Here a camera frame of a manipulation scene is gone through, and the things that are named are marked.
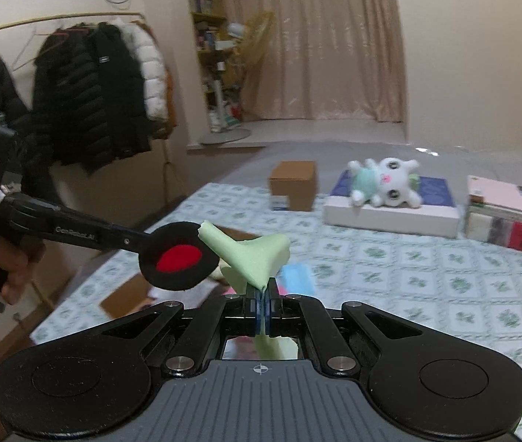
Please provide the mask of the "person's left hand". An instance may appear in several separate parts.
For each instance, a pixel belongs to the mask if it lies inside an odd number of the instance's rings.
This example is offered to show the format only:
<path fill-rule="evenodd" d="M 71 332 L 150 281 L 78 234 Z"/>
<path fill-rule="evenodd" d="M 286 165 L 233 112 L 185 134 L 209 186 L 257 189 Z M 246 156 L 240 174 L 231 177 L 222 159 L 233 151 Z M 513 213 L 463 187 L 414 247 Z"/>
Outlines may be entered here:
<path fill-rule="evenodd" d="M 1 295 L 9 304 L 16 304 L 22 297 L 45 250 L 44 242 L 33 236 L 23 238 L 19 246 L 0 238 L 0 269 L 6 270 L 8 276 Z"/>

